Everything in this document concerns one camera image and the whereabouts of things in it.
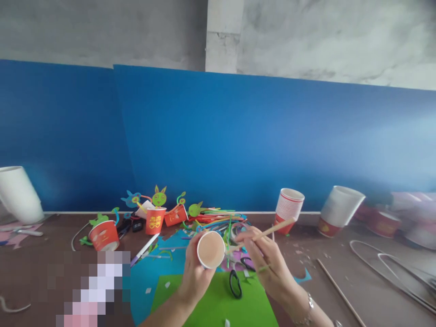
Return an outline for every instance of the blue wall panel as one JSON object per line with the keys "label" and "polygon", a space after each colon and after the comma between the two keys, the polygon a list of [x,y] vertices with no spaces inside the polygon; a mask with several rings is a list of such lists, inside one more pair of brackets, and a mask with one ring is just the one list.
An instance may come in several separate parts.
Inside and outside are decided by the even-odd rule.
{"label": "blue wall panel", "polygon": [[157,183],[169,199],[186,191],[188,203],[269,211],[283,187],[319,210],[333,185],[375,200],[436,186],[436,92],[114,70],[135,191],[152,195]]}
{"label": "blue wall panel", "polygon": [[0,167],[45,211],[111,210],[134,189],[112,69],[0,60]]}

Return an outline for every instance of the person's left hand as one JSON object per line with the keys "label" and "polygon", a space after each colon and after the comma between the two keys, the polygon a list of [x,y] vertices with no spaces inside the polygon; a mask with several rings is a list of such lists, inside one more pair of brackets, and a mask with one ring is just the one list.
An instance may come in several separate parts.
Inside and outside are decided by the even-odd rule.
{"label": "person's left hand", "polygon": [[215,269],[204,269],[197,256],[197,245],[200,237],[206,231],[195,235],[186,249],[185,271],[182,285],[178,288],[178,295],[188,304],[197,305],[212,280]]}

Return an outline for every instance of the green sheet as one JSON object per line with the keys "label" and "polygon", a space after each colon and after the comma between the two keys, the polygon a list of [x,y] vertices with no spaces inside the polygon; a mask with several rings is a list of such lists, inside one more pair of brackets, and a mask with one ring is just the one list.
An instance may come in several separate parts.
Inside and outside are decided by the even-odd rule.
{"label": "green sheet", "polygon": [[[238,272],[238,276],[241,280],[242,299],[237,300],[233,297],[229,286],[229,273],[216,272],[206,294],[184,326],[223,327],[226,319],[229,320],[230,326],[235,327],[278,326],[265,290],[257,278],[249,279],[248,283],[243,272]],[[168,288],[165,287],[167,282],[171,283]],[[160,276],[151,312],[164,303],[181,282],[182,275]]]}

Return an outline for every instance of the brown table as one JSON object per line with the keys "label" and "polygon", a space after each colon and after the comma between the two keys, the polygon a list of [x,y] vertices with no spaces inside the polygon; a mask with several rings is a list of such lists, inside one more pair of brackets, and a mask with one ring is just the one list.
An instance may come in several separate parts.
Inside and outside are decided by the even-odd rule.
{"label": "brown table", "polygon": [[[70,247],[74,234],[94,218],[95,215],[84,214],[54,215],[39,228],[44,236],[27,237],[17,250],[12,250],[9,246],[0,248],[0,294],[6,298],[10,308],[32,302],[32,306],[21,313],[6,314],[0,311],[3,326],[31,326],[35,323],[55,325],[55,315],[64,313],[64,302],[74,298],[72,290],[84,288],[83,283],[88,279],[81,280],[80,276],[87,277],[95,273],[95,263],[100,260],[93,248],[79,244],[79,238],[87,235],[90,227],[74,243],[80,252],[72,253]],[[263,223],[270,221],[271,217],[253,215],[249,219],[262,230],[271,226]],[[163,234],[174,231],[175,228],[167,228]],[[130,251],[132,258],[148,239],[144,232],[129,232],[122,239],[118,250]],[[312,280],[305,282],[304,288],[332,319],[339,320],[343,326],[359,324],[315,262],[316,258],[321,259],[368,327],[435,326],[435,316],[380,279],[351,252],[348,244],[353,239],[367,242],[436,274],[435,252],[409,248],[401,239],[381,238],[360,224],[347,227],[333,239],[321,236],[314,227],[299,225],[291,230],[289,237],[275,234],[275,240],[292,274],[304,277],[304,267],[308,269]],[[378,268],[382,268],[374,260],[374,253],[365,248],[358,249],[367,258],[372,258],[371,262]],[[417,283],[410,282],[409,285],[425,295]],[[279,304],[271,299],[271,305],[280,326],[292,325]],[[112,310],[116,312],[114,315],[101,317],[108,326],[133,325],[128,304],[115,305]]]}

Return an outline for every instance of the hand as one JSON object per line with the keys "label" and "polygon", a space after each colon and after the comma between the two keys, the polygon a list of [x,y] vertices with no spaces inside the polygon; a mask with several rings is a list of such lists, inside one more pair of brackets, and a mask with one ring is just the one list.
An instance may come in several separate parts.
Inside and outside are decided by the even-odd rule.
{"label": "hand", "polygon": [[244,242],[265,291],[276,301],[282,302],[289,293],[292,293],[297,283],[277,243],[267,236],[253,242],[252,238],[261,233],[258,228],[249,226],[246,232],[240,233],[235,238],[235,241]]}
{"label": "hand", "polygon": [[186,249],[182,285],[177,290],[178,295],[183,301],[194,306],[197,305],[206,293],[213,274],[215,274],[215,269],[204,269],[197,256],[198,241],[205,233],[206,231],[198,233],[189,242]]}

